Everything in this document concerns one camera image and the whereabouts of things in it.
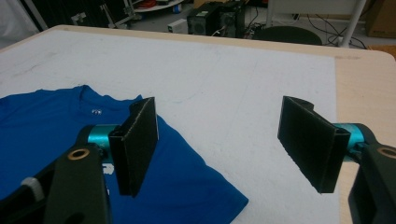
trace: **computer tower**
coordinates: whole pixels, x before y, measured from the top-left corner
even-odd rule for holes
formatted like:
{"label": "computer tower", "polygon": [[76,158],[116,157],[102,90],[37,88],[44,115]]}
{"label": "computer tower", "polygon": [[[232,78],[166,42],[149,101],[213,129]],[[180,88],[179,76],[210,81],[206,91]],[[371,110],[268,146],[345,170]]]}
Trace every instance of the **computer tower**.
{"label": "computer tower", "polygon": [[190,35],[213,35],[219,28],[221,2],[206,2],[187,17]]}
{"label": "computer tower", "polygon": [[219,7],[220,36],[243,38],[245,35],[245,4],[243,1],[227,2]]}

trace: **desk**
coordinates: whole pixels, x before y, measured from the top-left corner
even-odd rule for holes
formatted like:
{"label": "desk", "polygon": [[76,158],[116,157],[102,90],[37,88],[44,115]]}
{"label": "desk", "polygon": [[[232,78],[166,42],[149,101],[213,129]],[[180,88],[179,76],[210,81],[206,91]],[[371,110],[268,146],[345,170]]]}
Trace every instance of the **desk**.
{"label": "desk", "polygon": [[[238,46],[254,49],[269,49],[286,52],[306,53],[318,56],[331,56],[335,59],[337,88],[337,118],[339,122],[361,122],[369,126],[379,142],[396,146],[396,63],[390,55],[360,49],[336,49],[329,47],[292,45],[285,43],[261,42],[243,39],[215,38],[196,35],[175,35],[137,31],[109,30],[77,26],[58,26],[52,30],[75,31],[89,34],[134,36],[158,40],[173,40],[191,43]],[[33,41],[37,36],[20,43]],[[3,49],[5,52],[16,46]],[[339,179],[341,222],[350,223],[347,195],[356,174],[357,166],[345,163]]]}

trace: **floor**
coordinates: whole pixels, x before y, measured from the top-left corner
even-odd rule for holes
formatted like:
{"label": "floor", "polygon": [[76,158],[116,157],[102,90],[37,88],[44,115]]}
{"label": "floor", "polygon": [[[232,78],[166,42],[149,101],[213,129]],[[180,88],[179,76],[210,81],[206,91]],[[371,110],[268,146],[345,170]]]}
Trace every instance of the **floor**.
{"label": "floor", "polygon": [[[167,33],[167,24],[177,21],[179,19],[186,19],[189,13],[192,10],[192,4],[182,4],[182,10],[180,13],[175,14],[172,11],[172,8],[165,8],[158,11],[146,12],[143,13],[143,19],[141,21],[135,21],[131,24],[130,29],[132,30],[140,30],[140,31],[151,31],[151,32],[164,32]],[[249,24],[258,27],[262,24],[265,24],[266,21],[266,8],[264,7],[255,7],[247,6],[246,9],[246,17],[245,23],[246,26]],[[345,20],[322,20],[319,18],[307,18],[306,15],[301,15],[298,20],[294,20],[292,15],[288,14],[275,14],[273,25],[293,25],[301,28],[305,28],[306,30],[312,31],[317,34],[322,43],[326,46],[335,47],[337,42],[337,37],[330,34],[336,34],[341,32],[344,28],[347,27],[348,21]],[[361,21],[358,23],[353,39],[350,43],[350,47],[354,49],[362,49],[365,46],[369,45],[396,45],[396,38],[373,38],[368,37],[365,34],[364,30],[364,22]]]}

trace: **electronic equipment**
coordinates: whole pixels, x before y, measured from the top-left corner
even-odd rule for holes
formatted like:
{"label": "electronic equipment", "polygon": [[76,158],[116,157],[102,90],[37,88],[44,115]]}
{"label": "electronic equipment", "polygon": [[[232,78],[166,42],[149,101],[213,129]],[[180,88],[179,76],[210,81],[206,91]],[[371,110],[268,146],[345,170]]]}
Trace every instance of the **electronic equipment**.
{"label": "electronic equipment", "polygon": [[184,34],[184,35],[188,34],[189,27],[187,25],[187,21],[184,19],[180,19],[178,21],[169,23],[168,31],[169,33],[174,33],[174,34]]}
{"label": "electronic equipment", "polygon": [[221,2],[206,2],[187,17],[190,35],[213,35],[219,29]]}
{"label": "electronic equipment", "polygon": [[219,8],[220,36],[243,38],[245,32],[245,3],[226,2]]}

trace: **white table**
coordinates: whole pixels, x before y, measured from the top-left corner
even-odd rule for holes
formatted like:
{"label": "white table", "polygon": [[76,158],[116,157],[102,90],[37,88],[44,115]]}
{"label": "white table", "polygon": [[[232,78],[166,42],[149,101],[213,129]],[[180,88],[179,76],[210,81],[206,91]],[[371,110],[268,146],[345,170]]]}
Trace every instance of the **white table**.
{"label": "white table", "polygon": [[[48,38],[51,36],[58,36],[59,38]],[[149,85],[153,85],[155,88],[148,88],[147,83],[139,87],[136,86],[134,82],[143,83],[142,81],[146,80],[145,76],[143,76],[145,74],[141,73],[144,71],[142,70],[144,67],[134,66],[133,58],[136,57],[137,52],[141,51],[125,51],[125,49],[131,46],[129,43],[136,40],[136,38],[139,41],[143,39],[143,42],[148,41],[152,43],[152,46],[149,48],[150,50],[147,51],[147,55],[140,55],[140,57],[148,57],[150,53],[152,54],[153,50],[161,48],[161,43],[167,43],[171,46],[182,43],[183,47],[187,49],[195,49],[196,46],[207,47],[210,54],[193,54],[194,52],[201,51],[191,51],[191,54],[189,54],[190,56],[187,56],[194,63],[189,63],[189,66],[184,64],[184,66],[180,67],[166,67],[167,69],[181,69],[183,72],[182,74],[186,76],[176,76],[176,73],[161,75],[161,72],[165,70],[156,66],[155,63],[150,63],[149,65],[152,65],[153,69],[158,70],[158,73],[148,75],[151,77],[162,77],[162,79],[151,80]],[[265,124],[273,126],[273,128],[277,126],[276,119],[267,122],[268,120],[262,118],[266,115],[270,117],[276,116],[277,118],[279,116],[279,111],[274,112],[271,106],[270,108],[266,106],[268,99],[271,99],[271,97],[258,94],[248,98],[250,100],[241,101],[244,106],[234,110],[242,112],[234,113],[240,119],[232,124],[223,122],[225,120],[223,117],[229,118],[231,114],[222,110],[222,108],[235,105],[235,103],[230,101],[228,96],[230,94],[235,97],[241,96],[241,94],[235,94],[233,91],[246,92],[247,95],[253,92],[262,92],[262,90],[257,89],[260,87],[260,85],[258,85],[260,81],[257,79],[257,75],[252,76],[252,74],[249,75],[247,73],[247,71],[253,71],[254,69],[252,70],[250,66],[242,66],[243,64],[250,64],[249,60],[246,60],[246,58],[253,60],[253,62],[262,62],[262,60],[266,60],[267,58],[257,59],[248,56],[242,58],[240,60],[242,63],[236,66],[236,68],[240,70],[236,72],[231,71],[233,75],[228,76],[228,80],[221,79],[224,77],[224,74],[220,76],[223,71],[229,71],[228,68],[223,67],[227,65],[226,63],[221,66],[212,67],[214,70],[207,66],[209,64],[216,65],[216,63],[211,63],[213,56],[218,57],[218,59],[222,57],[232,58],[232,54],[235,52],[245,52],[245,50],[250,51],[251,49],[255,49],[253,51],[261,55],[264,53],[264,56],[268,53],[270,57],[277,57],[279,55],[291,56],[293,53],[298,53],[294,54],[292,58],[300,63],[303,71],[312,69],[311,73],[314,72],[317,75],[317,77],[314,75],[312,75],[313,77],[304,77],[305,81],[313,81],[312,83],[308,83],[309,85],[307,86],[320,84],[321,81],[319,77],[323,74],[329,74],[329,71],[323,71],[323,74],[321,74],[321,71],[317,73],[317,65],[304,63],[301,59],[305,58],[307,60],[312,60],[312,62],[324,63],[323,65],[325,65],[326,62],[333,61],[333,72],[335,73],[336,80],[333,84],[331,84],[331,82],[329,83],[329,89],[319,90],[318,95],[326,94],[325,92],[334,90],[336,83],[337,120],[339,122],[352,121],[364,123],[373,130],[381,143],[396,146],[396,140],[394,138],[394,134],[396,134],[396,120],[394,119],[394,115],[396,114],[396,63],[390,55],[377,51],[336,49],[196,35],[174,35],[60,26],[0,51],[0,64],[2,64],[0,66],[0,97],[11,93],[34,91],[37,88],[58,89],[61,87],[72,87],[78,84],[90,84],[98,90],[99,93],[111,93],[111,95],[119,99],[130,98],[138,93],[142,93],[144,96],[155,95],[158,100],[158,113],[182,133],[186,140],[188,140],[197,152],[204,157],[209,165],[218,169],[249,197],[250,204],[237,218],[235,223],[263,223],[265,221],[269,223],[298,223],[299,221],[305,223],[318,223],[318,218],[320,218],[320,223],[323,223],[323,221],[335,223],[338,220],[337,212],[334,211],[334,208],[338,210],[336,204],[334,204],[334,202],[338,203],[337,195],[323,197],[324,201],[322,203],[315,202],[312,201],[310,197],[317,197],[318,195],[312,189],[312,195],[302,192],[305,196],[300,199],[299,195],[290,194],[283,189],[290,183],[297,183],[299,185],[298,188],[309,188],[309,184],[304,187],[307,181],[300,182],[298,180],[299,178],[286,175],[284,170],[279,172],[280,175],[283,174],[285,177],[283,182],[280,179],[272,179],[272,177],[270,178],[269,176],[265,179],[265,176],[262,176],[264,173],[261,173],[261,170],[254,166],[262,162],[262,168],[266,167],[270,170],[277,166],[276,163],[282,161],[282,163],[286,164],[288,169],[293,169],[293,163],[290,163],[290,159],[288,159],[287,155],[284,155],[285,157],[281,156],[282,160],[276,157],[263,158],[262,152],[257,149],[264,149],[267,147],[253,146],[254,144],[262,144],[263,141],[261,138],[268,136],[268,134],[262,134],[262,129],[260,127]],[[120,57],[120,55],[118,55],[118,53],[124,55],[125,52],[127,52],[129,58]],[[171,53],[168,52],[163,55],[174,56],[170,58],[164,57],[163,59],[171,63],[172,58],[176,57],[175,55],[183,55],[183,52],[185,51],[175,49]],[[286,62],[288,61],[277,61],[273,63],[288,66]],[[270,71],[274,71],[274,67],[271,68],[270,65],[269,63],[267,66],[264,66],[265,69],[262,69],[260,73],[269,74],[269,77],[274,78],[272,82],[265,83],[266,86],[269,87],[272,85],[284,90],[284,88],[281,88],[283,84],[279,83],[279,79],[282,79],[283,76],[274,76],[274,74],[271,74]],[[191,73],[190,71],[196,73],[197,69],[202,69],[201,72],[211,73],[213,76],[207,77],[207,80],[202,83],[203,85],[199,85],[199,83],[196,82],[198,79],[188,78]],[[290,76],[289,73],[283,75],[284,77]],[[176,77],[177,85],[169,86],[166,84],[166,80],[168,79],[167,76]],[[128,82],[128,84],[131,83],[131,85],[136,88],[116,91],[119,85],[125,85],[124,80],[131,81]],[[250,83],[252,84],[252,86],[250,86],[252,88],[244,89],[245,84],[230,86],[229,84],[234,81]],[[306,86],[304,83],[302,85],[297,85],[297,83],[298,81],[295,80],[290,82],[289,93],[297,93],[297,89]],[[216,87],[217,85],[225,91],[217,91],[217,94],[209,94],[205,97],[206,91],[213,93],[213,91],[218,90],[219,88]],[[326,110],[329,108],[326,105],[327,102],[319,100],[315,96],[308,96],[308,98],[310,99],[307,100],[314,100],[313,103],[316,105],[316,109],[318,109],[319,113],[325,116],[333,116],[331,110],[322,111],[323,109]],[[326,101],[331,103],[332,97],[330,96]],[[208,105],[214,105],[215,107],[208,108]],[[252,106],[262,109],[262,111],[259,110],[249,113],[248,110],[244,109]],[[248,121],[250,121],[249,117],[255,117],[258,114],[260,116],[257,118],[261,118],[258,122],[248,123]],[[207,118],[207,116],[210,117],[210,120],[214,120],[214,122],[202,122],[200,120],[200,118]],[[246,132],[236,132],[233,126],[242,128],[246,130]],[[224,130],[233,131],[224,135],[224,132],[222,132]],[[269,136],[276,133],[274,130],[270,132]],[[244,139],[244,137],[249,137],[249,135],[249,142],[238,143],[238,141],[233,140]],[[237,157],[239,155],[238,150],[247,150],[247,155],[249,156]],[[250,169],[243,165],[246,161],[252,163],[253,166],[251,166]],[[265,166],[265,161],[268,161],[268,164],[271,165]],[[349,193],[354,175],[356,174],[356,168],[357,166],[355,164],[345,163],[341,172],[339,186],[342,223],[350,223],[346,197]],[[246,171],[246,174],[250,173],[250,175],[240,175],[241,173],[239,172],[241,170]],[[256,173],[258,178],[251,178],[252,173]],[[293,175],[298,175],[298,171],[294,170],[292,173]],[[282,195],[280,193],[279,196],[271,195],[274,193],[274,189],[272,188],[281,188],[282,190],[280,192],[284,194]],[[287,202],[293,201],[291,198],[293,195],[297,196],[295,199],[299,201],[298,206],[301,206],[301,208],[287,204]],[[282,204],[284,205],[284,209],[276,210]],[[321,206],[323,206],[323,208],[330,208],[330,210],[316,210],[316,207],[319,207],[320,210]],[[303,209],[306,207],[312,208],[313,210]]]}

